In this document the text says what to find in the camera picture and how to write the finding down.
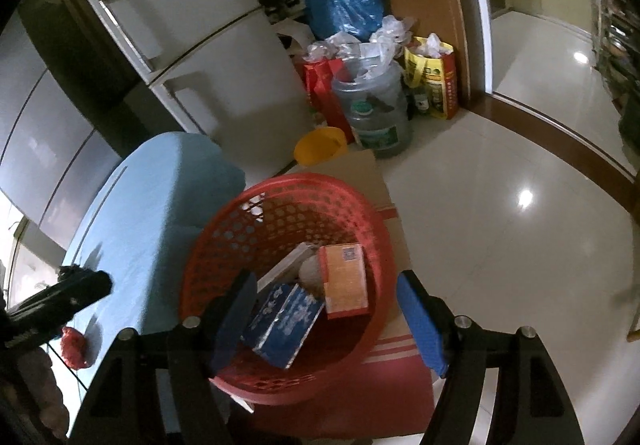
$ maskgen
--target laundry basket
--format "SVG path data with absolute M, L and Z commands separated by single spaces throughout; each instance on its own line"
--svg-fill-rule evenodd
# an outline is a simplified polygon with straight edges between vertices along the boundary
M 362 361 L 386 321 L 396 269 L 382 216 L 340 180 L 300 173 L 272 178 L 222 208 L 191 251 L 180 295 L 180 317 L 200 315 L 242 268 L 260 278 L 298 244 L 358 242 L 367 273 L 370 314 L 328 320 L 322 312 L 287 370 L 239 345 L 214 383 L 254 403 L 281 405 L 311 398 Z

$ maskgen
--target light blue cushion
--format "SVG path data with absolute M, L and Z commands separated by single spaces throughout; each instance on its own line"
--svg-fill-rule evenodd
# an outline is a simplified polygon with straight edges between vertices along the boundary
M 101 269 L 113 292 L 74 318 L 95 362 L 117 333 L 171 329 L 178 323 L 182 271 L 196 238 L 244 189 L 244 173 L 199 134 L 170 132 L 144 143 L 113 171 L 84 216 L 64 263 Z

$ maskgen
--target red plastic bag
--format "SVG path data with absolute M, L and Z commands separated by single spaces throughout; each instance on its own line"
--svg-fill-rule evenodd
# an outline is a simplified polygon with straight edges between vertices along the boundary
M 84 359 L 86 339 L 78 330 L 67 326 L 63 327 L 60 348 L 62 351 L 62 361 L 65 362 L 68 367 L 76 371 L 89 367 Z
M 337 127 L 344 132 L 347 143 L 354 141 L 349 122 L 344 117 L 340 102 L 331 90 L 331 81 L 344 63 L 340 59 L 319 60 L 303 65 L 303 80 L 311 107 L 318 111 L 329 127 Z

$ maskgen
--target blue plastic bag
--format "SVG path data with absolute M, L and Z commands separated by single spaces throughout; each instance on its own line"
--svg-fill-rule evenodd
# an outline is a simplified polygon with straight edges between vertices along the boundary
M 313 33 L 321 39 L 346 31 L 362 41 L 382 25 L 382 0 L 306 0 Z

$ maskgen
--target plastic water bottle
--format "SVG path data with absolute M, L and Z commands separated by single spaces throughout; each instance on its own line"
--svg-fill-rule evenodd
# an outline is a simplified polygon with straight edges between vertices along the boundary
M 352 59 L 332 81 L 356 142 L 372 149 L 376 157 L 401 153 L 411 143 L 412 130 L 406 113 L 402 70 L 393 61 L 374 78 L 363 78 L 379 59 Z

